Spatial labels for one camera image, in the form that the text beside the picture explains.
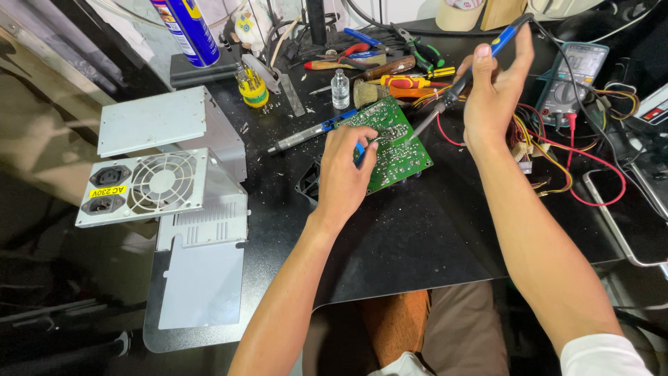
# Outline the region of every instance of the wooden block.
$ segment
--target wooden block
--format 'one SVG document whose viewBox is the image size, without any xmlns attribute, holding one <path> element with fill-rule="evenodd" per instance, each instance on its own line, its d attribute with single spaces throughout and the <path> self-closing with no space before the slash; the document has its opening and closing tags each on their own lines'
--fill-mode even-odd
<svg viewBox="0 0 668 376">
<path fill-rule="evenodd" d="M 487 8 L 482 16 L 481 30 L 491 30 L 510 25 L 524 13 L 526 0 L 487 0 Z"/>
</svg>

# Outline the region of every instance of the green circuit board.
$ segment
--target green circuit board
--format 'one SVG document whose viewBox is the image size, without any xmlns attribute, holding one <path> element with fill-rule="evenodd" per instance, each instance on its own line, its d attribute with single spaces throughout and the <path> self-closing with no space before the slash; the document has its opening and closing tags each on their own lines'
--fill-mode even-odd
<svg viewBox="0 0 668 376">
<path fill-rule="evenodd" d="M 378 162 L 371 173 L 367 195 L 389 187 L 434 164 L 417 137 L 408 143 L 413 128 L 392 96 L 385 97 L 342 120 L 335 124 L 335 127 L 339 124 L 365 125 L 378 131 L 378 137 L 375 139 L 378 142 Z"/>
</svg>

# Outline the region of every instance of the hand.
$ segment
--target hand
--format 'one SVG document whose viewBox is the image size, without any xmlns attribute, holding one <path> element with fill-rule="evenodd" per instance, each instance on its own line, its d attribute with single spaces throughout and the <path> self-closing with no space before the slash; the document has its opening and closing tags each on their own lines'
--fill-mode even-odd
<svg viewBox="0 0 668 376">
<path fill-rule="evenodd" d="M 531 30 L 524 25 L 515 36 L 515 61 L 510 69 L 498 72 L 490 46 L 481 44 L 457 70 L 460 77 L 473 65 L 473 89 L 464 108 L 464 141 L 474 159 L 485 150 L 506 148 L 508 124 L 533 59 Z"/>
<path fill-rule="evenodd" d="M 368 126 L 340 126 L 330 130 L 320 167 L 318 207 L 313 212 L 329 228 L 341 231 L 345 222 L 362 203 L 376 163 L 378 143 L 369 144 L 367 138 L 378 136 Z M 353 162 L 355 145 L 360 142 L 366 149 L 359 169 Z"/>
</svg>

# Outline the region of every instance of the small clear bottle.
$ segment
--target small clear bottle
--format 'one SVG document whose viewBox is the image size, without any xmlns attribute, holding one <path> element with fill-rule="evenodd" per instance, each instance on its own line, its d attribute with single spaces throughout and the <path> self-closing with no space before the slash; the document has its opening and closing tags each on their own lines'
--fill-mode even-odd
<svg viewBox="0 0 668 376">
<path fill-rule="evenodd" d="M 342 69 L 337 69 L 336 76 L 332 78 L 332 103 L 338 110 L 344 110 L 350 105 L 350 80 Z"/>
</svg>

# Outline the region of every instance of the soldering iron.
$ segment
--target soldering iron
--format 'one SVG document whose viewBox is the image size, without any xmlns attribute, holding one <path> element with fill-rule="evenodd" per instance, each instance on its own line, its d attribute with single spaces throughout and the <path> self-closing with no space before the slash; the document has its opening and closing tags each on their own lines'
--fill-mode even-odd
<svg viewBox="0 0 668 376">
<path fill-rule="evenodd" d="M 525 13 L 518 17 L 510 25 L 508 25 L 508 27 L 506 27 L 506 29 L 494 41 L 492 41 L 492 57 L 496 56 L 496 54 L 508 43 L 508 41 L 510 41 L 515 36 L 515 34 L 517 34 L 517 31 L 519 31 L 520 27 L 522 27 L 522 25 L 524 25 L 529 20 L 533 19 L 533 17 L 533 13 Z M 452 85 L 450 89 L 443 93 L 443 100 L 436 104 L 434 111 L 432 111 L 432 113 L 429 114 L 429 116 L 427 116 L 427 118 L 415 129 L 413 135 L 411 138 L 409 138 L 408 141 L 419 135 L 425 128 L 427 128 L 429 124 L 431 124 L 432 121 L 434 121 L 434 119 L 439 114 L 442 114 L 443 111 L 445 111 L 447 108 L 452 107 L 459 100 L 459 95 L 471 84 L 472 81 L 473 70 L 469 69 L 457 82 Z"/>
</svg>

